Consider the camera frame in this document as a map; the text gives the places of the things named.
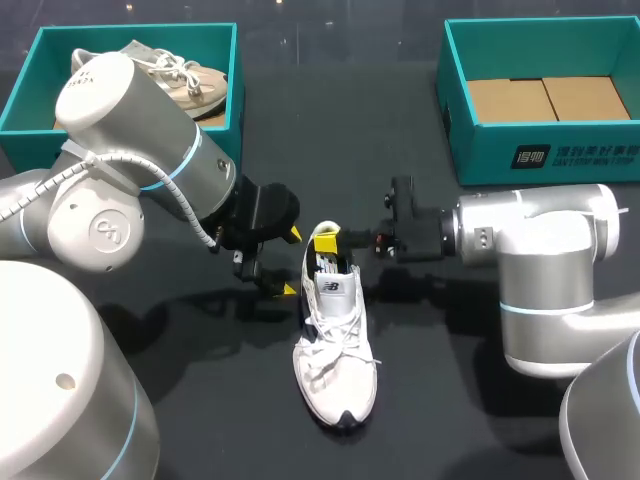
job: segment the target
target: shoe box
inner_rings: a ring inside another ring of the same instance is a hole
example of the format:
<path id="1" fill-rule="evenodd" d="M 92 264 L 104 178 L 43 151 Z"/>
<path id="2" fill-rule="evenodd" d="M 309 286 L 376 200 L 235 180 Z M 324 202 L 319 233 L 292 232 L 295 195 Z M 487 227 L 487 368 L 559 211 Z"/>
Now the shoe box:
<path id="1" fill-rule="evenodd" d="M 436 90 L 461 185 L 640 180 L 637 17 L 447 20 Z"/>
<path id="2" fill-rule="evenodd" d="M 0 117 L 0 147 L 16 172 L 49 168 L 67 134 L 55 104 L 71 76 L 71 53 L 117 51 L 131 40 L 162 48 L 228 75 L 225 112 L 198 123 L 241 167 L 244 78 L 236 24 L 102 25 L 39 30 Z"/>

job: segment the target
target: white sneaker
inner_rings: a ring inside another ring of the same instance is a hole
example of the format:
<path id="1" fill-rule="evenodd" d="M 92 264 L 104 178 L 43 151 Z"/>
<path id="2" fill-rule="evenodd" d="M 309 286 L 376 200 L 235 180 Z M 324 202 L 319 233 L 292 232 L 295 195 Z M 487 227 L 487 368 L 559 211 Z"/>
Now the white sneaker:
<path id="1" fill-rule="evenodd" d="M 133 40 L 120 50 L 149 75 L 191 118 L 199 120 L 222 113 L 227 98 L 227 75 L 160 48 Z M 71 54 L 71 73 L 100 55 L 82 48 Z"/>
<path id="2" fill-rule="evenodd" d="M 322 222 L 307 246 L 302 263 L 305 319 L 293 368 L 313 413 L 326 425 L 346 429 L 371 413 L 378 380 L 360 269 L 351 255 L 317 254 L 314 248 L 316 235 L 338 230 L 334 222 Z"/>

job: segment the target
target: cable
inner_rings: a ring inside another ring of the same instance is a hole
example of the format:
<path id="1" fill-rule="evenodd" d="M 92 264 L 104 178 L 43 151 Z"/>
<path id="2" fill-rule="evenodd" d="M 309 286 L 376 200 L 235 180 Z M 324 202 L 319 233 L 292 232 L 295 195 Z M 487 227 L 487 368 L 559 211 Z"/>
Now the cable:
<path id="1" fill-rule="evenodd" d="M 5 208 L 0 211 L 0 223 L 4 222 L 8 218 L 20 213 L 20 211 L 24 210 L 26 207 L 31 205 L 34 201 L 40 198 L 45 193 L 50 190 L 57 188 L 60 186 L 62 182 L 70 179 L 71 177 L 87 170 L 90 167 L 96 167 L 96 162 L 120 162 L 120 163 L 129 163 L 131 165 L 137 165 L 139 167 L 144 168 L 151 174 L 153 174 L 158 180 L 160 180 L 165 187 L 171 192 L 173 197 L 176 199 L 180 208 L 193 228 L 196 232 L 198 238 L 209 248 L 216 247 L 216 241 L 207 235 L 207 232 L 204 231 L 202 225 L 198 221 L 189 201 L 186 199 L 180 188 L 175 184 L 175 182 L 155 163 L 147 160 L 146 158 L 142 158 L 138 155 L 133 155 L 129 153 L 109 153 L 103 155 L 88 155 L 85 160 L 79 162 L 62 172 L 58 173 L 54 177 L 50 178 L 43 184 L 39 185 L 35 190 L 33 190 L 28 195 L 24 196 L 17 202 L 11 204 L 8 208 Z"/>

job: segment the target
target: cardboard insert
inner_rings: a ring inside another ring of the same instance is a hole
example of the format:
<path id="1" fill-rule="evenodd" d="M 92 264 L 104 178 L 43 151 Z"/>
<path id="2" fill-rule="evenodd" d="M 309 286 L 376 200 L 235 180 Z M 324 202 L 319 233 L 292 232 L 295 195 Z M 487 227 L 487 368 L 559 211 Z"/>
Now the cardboard insert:
<path id="1" fill-rule="evenodd" d="M 467 82 L 480 123 L 630 120 L 610 77 Z"/>

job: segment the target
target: white shoelace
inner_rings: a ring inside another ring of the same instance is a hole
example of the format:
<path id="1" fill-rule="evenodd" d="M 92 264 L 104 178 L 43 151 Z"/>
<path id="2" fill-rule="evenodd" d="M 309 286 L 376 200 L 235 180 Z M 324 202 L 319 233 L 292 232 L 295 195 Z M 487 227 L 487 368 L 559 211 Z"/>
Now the white shoelace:
<path id="1" fill-rule="evenodd" d="M 194 62 L 193 60 L 185 62 L 183 57 L 174 55 L 173 53 L 161 48 L 158 48 L 155 51 L 160 53 L 156 63 L 145 62 L 135 58 L 131 58 L 131 60 L 148 67 L 149 73 L 168 75 L 174 81 L 177 81 L 178 79 L 185 80 L 187 82 L 187 91 L 189 92 L 189 95 L 196 96 L 202 94 L 202 90 L 200 89 L 200 78 L 198 78 L 195 73 L 189 71 L 190 67 L 199 67 L 200 64 L 198 62 Z"/>
<path id="2" fill-rule="evenodd" d="M 359 272 L 354 269 L 356 281 L 359 282 Z M 342 356 L 358 358 L 367 363 L 380 363 L 378 360 L 364 356 L 360 351 L 362 339 L 360 338 L 360 325 L 362 314 L 362 293 L 358 289 L 356 298 L 356 308 L 354 312 L 343 317 L 324 317 L 318 311 L 315 298 L 315 285 L 305 285 L 307 298 L 311 303 L 311 315 L 305 320 L 307 324 L 313 325 L 318 338 L 311 344 L 299 344 L 308 357 L 308 365 L 311 369 L 311 380 L 321 378 L 328 368 L 333 367 Z"/>

